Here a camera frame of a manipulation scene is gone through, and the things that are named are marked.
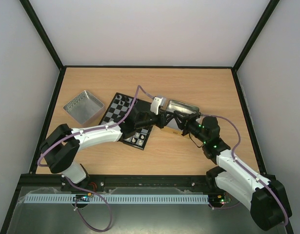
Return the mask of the left circuit board with LED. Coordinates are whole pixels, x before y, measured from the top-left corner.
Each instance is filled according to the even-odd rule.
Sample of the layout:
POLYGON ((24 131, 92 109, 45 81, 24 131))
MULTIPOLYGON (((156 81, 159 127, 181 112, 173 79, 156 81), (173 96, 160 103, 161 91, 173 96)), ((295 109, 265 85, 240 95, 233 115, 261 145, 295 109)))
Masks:
POLYGON ((74 200, 75 201, 85 201, 85 202, 89 202, 90 199, 92 199, 94 197, 93 193, 87 193, 87 194, 77 194, 75 195, 74 200))

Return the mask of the black chess pieces row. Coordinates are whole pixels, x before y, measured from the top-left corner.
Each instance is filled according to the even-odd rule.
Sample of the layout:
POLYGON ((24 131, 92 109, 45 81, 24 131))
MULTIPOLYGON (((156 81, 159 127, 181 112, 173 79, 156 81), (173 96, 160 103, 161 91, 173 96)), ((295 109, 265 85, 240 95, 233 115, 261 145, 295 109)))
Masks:
POLYGON ((130 103, 130 98, 128 96, 117 95, 116 98, 118 100, 118 104, 119 105, 126 105, 126 106, 128 106, 129 103, 130 103))

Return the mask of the circuit board with led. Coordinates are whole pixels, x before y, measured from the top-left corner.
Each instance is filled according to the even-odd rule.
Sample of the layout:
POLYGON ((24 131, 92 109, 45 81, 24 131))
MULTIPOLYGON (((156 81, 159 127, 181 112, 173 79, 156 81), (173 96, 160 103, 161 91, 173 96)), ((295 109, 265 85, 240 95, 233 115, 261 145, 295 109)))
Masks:
POLYGON ((231 195, 229 193, 223 193, 223 194, 218 194, 218 195, 212 195, 210 197, 210 204, 215 206, 215 207, 221 207, 222 205, 226 203, 231 202, 231 195))
POLYGON ((75 195, 74 200, 75 201, 85 201, 85 202, 89 202, 90 199, 92 199, 94 197, 93 193, 87 193, 87 194, 77 194, 75 195))

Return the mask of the right circuit board with LED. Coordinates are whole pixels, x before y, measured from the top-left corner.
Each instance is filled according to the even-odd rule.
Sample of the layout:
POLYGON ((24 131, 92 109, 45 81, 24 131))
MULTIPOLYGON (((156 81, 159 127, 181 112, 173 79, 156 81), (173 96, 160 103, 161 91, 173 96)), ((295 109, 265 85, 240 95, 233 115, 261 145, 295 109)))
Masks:
POLYGON ((223 193, 223 194, 218 194, 218 195, 212 195, 210 197, 210 204, 215 206, 215 207, 221 207, 222 205, 226 203, 231 202, 231 195, 229 193, 223 193))

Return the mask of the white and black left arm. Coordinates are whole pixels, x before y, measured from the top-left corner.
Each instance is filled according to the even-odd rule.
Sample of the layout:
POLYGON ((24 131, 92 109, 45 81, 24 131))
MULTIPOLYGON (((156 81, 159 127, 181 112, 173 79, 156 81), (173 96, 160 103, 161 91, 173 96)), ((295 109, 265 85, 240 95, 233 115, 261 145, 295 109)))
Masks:
POLYGON ((151 126, 164 128, 175 113, 157 110, 130 110, 123 117, 103 125, 88 128, 70 128, 59 125, 40 146, 38 166, 48 167, 53 174, 62 174, 72 183, 79 184, 87 177, 85 169, 75 162, 76 154, 88 147, 125 140, 136 130, 151 126))

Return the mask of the silver textured metal tray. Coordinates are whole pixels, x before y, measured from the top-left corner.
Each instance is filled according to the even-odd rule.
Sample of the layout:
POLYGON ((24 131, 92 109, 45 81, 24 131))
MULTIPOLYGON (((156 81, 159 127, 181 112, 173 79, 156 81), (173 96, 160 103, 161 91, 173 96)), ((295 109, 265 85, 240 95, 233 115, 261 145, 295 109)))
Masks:
POLYGON ((95 121, 105 111, 105 105, 87 90, 82 91, 63 106, 76 122, 85 126, 95 121))

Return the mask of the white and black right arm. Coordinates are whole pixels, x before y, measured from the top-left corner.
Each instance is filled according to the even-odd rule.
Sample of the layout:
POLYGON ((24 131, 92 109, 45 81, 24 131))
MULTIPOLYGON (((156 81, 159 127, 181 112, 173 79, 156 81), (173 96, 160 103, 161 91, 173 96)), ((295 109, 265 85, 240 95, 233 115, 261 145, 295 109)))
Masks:
POLYGON ((216 164, 208 172, 207 187, 230 193, 250 211, 262 230, 288 225, 292 211, 284 185, 274 176, 267 178, 257 173, 235 154, 235 148, 230 148, 220 137, 219 116, 204 115, 198 123, 200 116, 200 113, 174 111, 182 134, 200 140, 204 155, 216 164))

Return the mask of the gold rimmed metal tin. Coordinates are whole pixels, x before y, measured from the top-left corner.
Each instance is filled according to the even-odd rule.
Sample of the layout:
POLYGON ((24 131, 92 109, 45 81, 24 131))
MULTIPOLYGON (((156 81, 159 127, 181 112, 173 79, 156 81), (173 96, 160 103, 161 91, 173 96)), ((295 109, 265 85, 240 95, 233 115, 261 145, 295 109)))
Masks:
MULTIPOLYGON (((164 104, 163 109, 165 109, 169 112, 179 111, 183 114, 193 114, 193 113, 198 113, 200 111, 198 106, 184 103, 184 102, 174 100, 174 99, 168 99, 166 101, 166 103, 164 104)), ((167 126, 165 126, 163 129, 161 129, 161 131, 167 132, 169 134, 173 134, 176 136, 181 136, 181 134, 182 134, 182 130, 178 128, 175 119, 172 119, 167 124, 167 126)))

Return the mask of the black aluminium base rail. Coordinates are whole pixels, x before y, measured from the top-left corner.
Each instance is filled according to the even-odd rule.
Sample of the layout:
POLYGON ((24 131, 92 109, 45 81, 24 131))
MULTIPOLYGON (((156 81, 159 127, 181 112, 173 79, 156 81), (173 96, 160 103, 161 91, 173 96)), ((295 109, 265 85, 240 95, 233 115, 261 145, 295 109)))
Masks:
MULTIPOLYGON (((114 188, 177 188, 204 194, 223 192, 211 184, 205 175, 90 175, 77 185, 97 192, 114 188)), ((61 175, 54 174, 22 174, 16 189, 22 187, 60 187, 70 192, 76 190, 61 175)))

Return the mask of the black and silver chessboard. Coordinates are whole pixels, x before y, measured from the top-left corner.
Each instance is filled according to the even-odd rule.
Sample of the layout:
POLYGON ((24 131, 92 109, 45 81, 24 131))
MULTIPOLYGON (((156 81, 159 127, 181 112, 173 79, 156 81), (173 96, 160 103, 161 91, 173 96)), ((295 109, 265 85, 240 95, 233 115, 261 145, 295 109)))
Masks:
MULTIPOLYGON (((110 102, 109 106, 106 108, 106 111, 105 111, 104 115, 102 116, 102 118, 99 122, 99 125, 106 124, 110 121, 113 121, 114 119, 123 117, 126 114, 126 112, 128 111, 128 109, 131 105, 131 101, 133 100, 133 97, 125 95, 125 96, 128 96, 130 98, 130 103, 129 103, 128 106, 126 106, 126 105, 119 105, 118 104, 118 100, 116 98, 117 95, 125 95, 125 94, 116 93, 114 95, 114 97, 113 97, 112 101, 110 102)), ((142 128, 142 129, 137 129, 136 132, 134 133, 134 135, 130 136, 127 139, 121 139, 120 142, 122 142, 126 145, 129 145, 131 147, 135 147, 135 148, 138 148, 140 150, 144 150, 144 148, 147 144, 147 141, 150 137, 150 134, 152 132, 152 129, 153 129, 152 126, 142 128), (144 135, 144 139, 141 139, 140 136, 136 137, 136 133, 140 133, 140 136, 144 135), (143 141, 142 145, 138 144, 139 140, 143 141)))

